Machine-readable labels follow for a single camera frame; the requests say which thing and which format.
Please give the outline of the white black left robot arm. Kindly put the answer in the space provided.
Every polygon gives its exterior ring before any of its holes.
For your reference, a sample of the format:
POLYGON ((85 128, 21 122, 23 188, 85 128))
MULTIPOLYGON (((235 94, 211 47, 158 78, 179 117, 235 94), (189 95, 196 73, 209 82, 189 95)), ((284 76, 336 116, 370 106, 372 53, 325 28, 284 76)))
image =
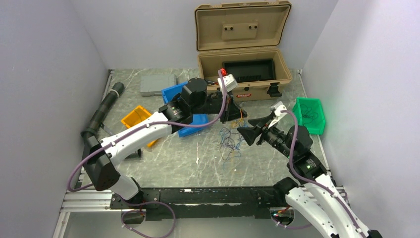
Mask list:
POLYGON ((193 116, 215 114, 222 123, 245 117, 246 113, 234 103, 231 91, 238 86, 232 74, 218 79, 220 90, 208 94, 207 82, 193 78, 170 102, 163 105, 143 122, 123 132, 98 140, 87 139, 89 155, 83 167, 95 190, 111 190, 129 208, 138 207, 143 200, 141 187, 134 178, 119 172, 116 166, 131 153, 151 141, 176 133, 182 128, 207 127, 212 122, 193 125, 193 116))

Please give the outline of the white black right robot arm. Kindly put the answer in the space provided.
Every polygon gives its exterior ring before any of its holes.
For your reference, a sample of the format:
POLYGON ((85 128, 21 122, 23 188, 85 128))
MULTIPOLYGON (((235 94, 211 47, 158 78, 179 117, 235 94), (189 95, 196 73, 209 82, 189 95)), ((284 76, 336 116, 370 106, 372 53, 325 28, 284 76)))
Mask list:
POLYGON ((297 210, 324 238, 379 238, 377 230, 368 228, 351 210, 334 185, 325 166, 311 151, 313 141, 305 126, 294 125, 287 133, 276 127, 278 118, 270 115, 249 120, 250 127, 237 131, 248 145, 266 142, 288 157, 292 175, 274 185, 273 200, 297 210))

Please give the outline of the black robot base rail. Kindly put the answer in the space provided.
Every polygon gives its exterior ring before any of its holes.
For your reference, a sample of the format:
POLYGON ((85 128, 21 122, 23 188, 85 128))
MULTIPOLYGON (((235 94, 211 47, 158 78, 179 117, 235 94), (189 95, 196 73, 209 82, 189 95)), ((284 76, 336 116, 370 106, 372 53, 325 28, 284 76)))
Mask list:
POLYGON ((285 195, 273 186, 143 188, 144 204, 133 206, 117 195, 111 197, 110 209, 141 209, 146 221, 176 217, 268 219, 269 211, 287 208, 285 195))

